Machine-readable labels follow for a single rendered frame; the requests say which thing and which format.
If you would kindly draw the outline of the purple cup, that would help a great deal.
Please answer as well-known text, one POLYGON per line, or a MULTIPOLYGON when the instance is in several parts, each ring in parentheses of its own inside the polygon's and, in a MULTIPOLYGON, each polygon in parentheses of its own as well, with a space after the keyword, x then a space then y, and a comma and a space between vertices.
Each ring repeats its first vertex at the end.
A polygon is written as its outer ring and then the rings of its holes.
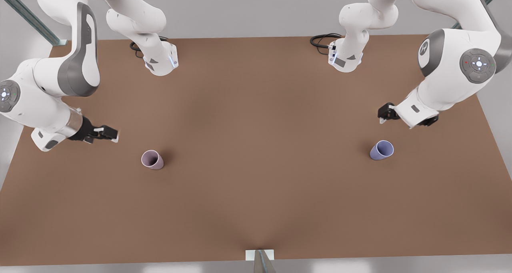
POLYGON ((378 141, 370 151, 370 158, 378 161, 389 158, 394 153, 393 144, 386 140, 378 141))

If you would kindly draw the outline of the pink cup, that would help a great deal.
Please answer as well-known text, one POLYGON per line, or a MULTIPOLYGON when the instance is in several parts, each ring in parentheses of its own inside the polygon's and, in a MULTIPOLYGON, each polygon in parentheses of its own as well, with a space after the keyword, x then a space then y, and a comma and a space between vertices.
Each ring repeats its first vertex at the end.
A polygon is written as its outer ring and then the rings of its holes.
POLYGON ((141 156, 141 163, 153 170, 160 170, 164 167, 164 160, 162 156, 154 150, 148 150, 141 156))

